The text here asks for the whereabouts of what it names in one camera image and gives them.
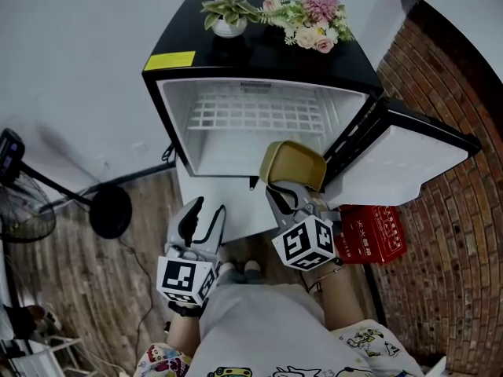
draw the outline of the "white metal shelf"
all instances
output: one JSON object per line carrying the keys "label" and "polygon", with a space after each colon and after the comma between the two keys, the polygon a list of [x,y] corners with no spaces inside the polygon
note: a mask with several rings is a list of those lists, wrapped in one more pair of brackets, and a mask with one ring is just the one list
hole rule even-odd
{"label": "white metal shelf", "polygon": [[196,88],[188,130],[323,134],[315,90],[268,82],[205,82]]}

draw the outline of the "fire extinguisher box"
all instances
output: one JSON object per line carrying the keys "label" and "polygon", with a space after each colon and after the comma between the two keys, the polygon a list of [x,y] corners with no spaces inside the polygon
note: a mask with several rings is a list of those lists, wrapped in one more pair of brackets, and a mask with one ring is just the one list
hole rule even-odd
{"label": "fire extinguisher box", "polygon": [[348,264],[386,264],[407,251],[402,226],[394,207],[341,208],[343,231],[335,240]]}

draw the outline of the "white cube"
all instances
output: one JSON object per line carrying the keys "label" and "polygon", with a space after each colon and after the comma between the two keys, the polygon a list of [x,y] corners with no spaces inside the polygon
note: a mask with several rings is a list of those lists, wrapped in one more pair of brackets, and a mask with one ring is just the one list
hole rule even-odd
{"label": "white cube", "polygon": [[202,306],[216,280],[210,262],[159,257],[156,289],[167,300]]}
{"label": "white cube", "polygon": [[336,256],[332,222],[311,215],[273,239],[283,264],[309,271]]}

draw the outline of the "yellow container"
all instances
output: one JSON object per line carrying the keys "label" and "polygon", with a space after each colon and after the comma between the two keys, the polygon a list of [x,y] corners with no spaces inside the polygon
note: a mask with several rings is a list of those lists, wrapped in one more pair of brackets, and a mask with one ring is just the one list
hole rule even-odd
{"label": "yellow container", "polygon": [[294,181],[319,192],[327,171],[323,156],[294,141],[276,141],[269,145],[260,166],[260,179]]}

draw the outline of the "succulent plant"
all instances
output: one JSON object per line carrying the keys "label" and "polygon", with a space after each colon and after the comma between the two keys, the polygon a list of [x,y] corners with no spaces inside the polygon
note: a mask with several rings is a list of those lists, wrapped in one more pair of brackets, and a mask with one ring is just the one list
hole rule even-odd
{"label": "succulent plant", "polygon": [[202,13],[209,13],[204,20],[204,29],[207,31],[220,18],[229,25],[238,25],[241,18],[251,22],[259,22],[259,11],[246,0],[214,0],[203,2]]}

